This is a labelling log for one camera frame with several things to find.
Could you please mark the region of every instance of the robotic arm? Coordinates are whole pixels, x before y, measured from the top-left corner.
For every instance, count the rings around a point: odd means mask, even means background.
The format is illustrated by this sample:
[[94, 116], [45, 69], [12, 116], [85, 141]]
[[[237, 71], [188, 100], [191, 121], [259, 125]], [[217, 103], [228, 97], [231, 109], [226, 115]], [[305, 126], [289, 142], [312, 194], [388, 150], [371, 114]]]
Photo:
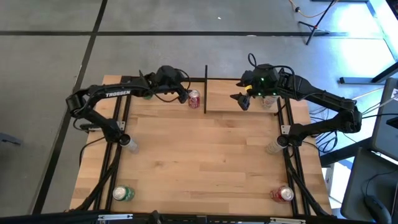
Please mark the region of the robotic arm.
[[255, 66], [253, 71], [245, 71], [237, 86], [245, 87], [246, 94], [234, 94], [231, 97], [238, 101], [242, 110], [247, 110], [251, 97], [279, 95], [295, 100], [306, 99], [318, 105], [338, 112], [326, 121], [302, 125], [284, 126], [282, 137], [289, 144], [301, 146], [302, 141], [310, 135], [341, 131], [357, 133], [361, 129], [362, 113], [355, 106], [356, 101], [320, 90], [298, 75], [287, 73], [282, 68], [279, 72], [274, 66], [262, 64]]
[[156, 73], [134, 78], [129, 83], [113, 85], [92, 85], [86, 89], [78, 90], [67, 99], [67, 106], [73, 118], [84, 118], [92, 123], [92, 126], [101, 128], [107, 142], [122, 141], [122, 131], [117, 122], [107, 119], [97, 113], [93, 108], [99, 100], [117, 96], [133, 95], [137, 97], [151, 96], [158, 93], [178, 94], [178, 101], [184, 103], [188, 98], [188, 90], [184, 89], [181, 82], [184, 81], [184, 71], [164, 65]]

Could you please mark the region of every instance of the butcher block tabletop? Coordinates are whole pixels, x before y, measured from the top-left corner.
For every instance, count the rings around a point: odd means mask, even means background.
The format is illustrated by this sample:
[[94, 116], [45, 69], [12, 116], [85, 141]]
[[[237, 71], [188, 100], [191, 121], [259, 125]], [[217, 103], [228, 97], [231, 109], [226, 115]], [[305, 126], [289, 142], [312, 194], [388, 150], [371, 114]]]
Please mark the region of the butcher block tabletop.
[[[103, 83], [120, 81], [121, 76], [107, 75]], [[287, 185], [282, 152], [270, 155], [264, 150], [280, 134], [277, 116], [226, 111], [225, 104], [224, 111], [205, 114], [204, 85], [193, 82], [190, 87], [201, 94], [197, 109], [178, 101], [132, 97], [126, 133], [138, 144], [139, 153], [122, 150], [116, 185], [130, 186], [136, 194], [130, 202], [113, 200], [111, 211], [292, 216], [290, 203], [278, 203], [269, 196], [271, 190]], [[160, 97], [171, 100], [176, 95]], [[125, 100], [124, 96], [120, 118]], [[111, 118], [115, 102], [116, 98], [101, 100], [95, 110]], [[296, 123], [310, 123], [306, 101], [291, 100], [291, 105]], [[101, 131], [89, 133], [87, 142], [102, 136]], [[97, 184], [105, 147], [102, 140], [85, 149], [70, 208], [79, 206]], [[303, 144], [300, 153], [307, 188], [331, 213], [318, 151]], [[303, 213], [298, 187], [296, 192], [298, 209]], [[104, 208], [107, 193], [108, 186], [100, 208]]]

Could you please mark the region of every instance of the coca-cola can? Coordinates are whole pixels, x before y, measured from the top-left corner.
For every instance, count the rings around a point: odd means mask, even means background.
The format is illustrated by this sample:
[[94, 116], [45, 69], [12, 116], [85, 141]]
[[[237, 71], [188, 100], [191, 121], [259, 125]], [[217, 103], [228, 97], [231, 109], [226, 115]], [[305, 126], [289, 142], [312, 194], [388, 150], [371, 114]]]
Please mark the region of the coca-cola can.
[[294, 198], [293, 190], [287, 186], [281, 186], [278, 189], [271, 190], [269, 195], [276, 202], [289, 202]]
[[196, 109], [200, 105], [200, 94], [198, 90], [192, 90], [189, 93], [188, 106]]

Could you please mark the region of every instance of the green soda can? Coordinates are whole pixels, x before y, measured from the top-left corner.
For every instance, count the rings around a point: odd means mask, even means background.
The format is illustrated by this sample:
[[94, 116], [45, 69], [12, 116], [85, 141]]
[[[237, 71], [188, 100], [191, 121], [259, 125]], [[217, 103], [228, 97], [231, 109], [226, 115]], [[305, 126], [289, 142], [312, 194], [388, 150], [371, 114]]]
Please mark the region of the green soda can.
[[128, 202], [134, 198], [134, 189], [127, 186], [117, 186], [113, 190], [113, 198], [119, 202]]

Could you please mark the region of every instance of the gray floor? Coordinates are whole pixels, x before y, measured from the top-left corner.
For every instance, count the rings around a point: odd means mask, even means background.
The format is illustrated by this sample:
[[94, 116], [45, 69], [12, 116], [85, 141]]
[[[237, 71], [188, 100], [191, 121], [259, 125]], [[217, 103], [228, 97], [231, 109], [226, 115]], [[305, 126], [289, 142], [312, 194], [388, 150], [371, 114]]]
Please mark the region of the gray floor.
[[[296, 1], [306, 14], [328, 5]], [[100, 4], [100, 0], [3, 0], [0, 30], [92, 30]], [[316, 21], [293, 14], [288, 0], [112, 0], [100, 30], [297, 32], [303, 29], [299, 20]], [[322, 27], [358, 36], [381, 35], [364, 3], [339, 2]], [[352, 98], [377, 87], [341, 86], [339, 77], [373, 77], [394, 63], [382, 39], [316, 37], [310, 46], [304, 41], [300, 37], [97, 37], [82, 87], [100, 84], [103, 75], [137, 75], [139, 69], [152, 72], [165, 64], [193, 77], [204, 76], [207, 64], [210, 77], [238, 78], [251, 69], [247, 54], [252, 52], [258, 62], [289, 65], [313, 85]], [[0, 216], [29, 212], [87, 42], [88, 37], [0, 37], [0, 132], [24, 142], [21, 147], [0, 144]], [[377, 94], [359, 100], [359, 108], [375, 104]], [[364, 123], [363, 130], [372, 128], [371, 122]], [[85, 138], [72, 128], [68, 131], [44, 212], [68, 208]], [[339, 146], [351, 144], [339, 138]]]

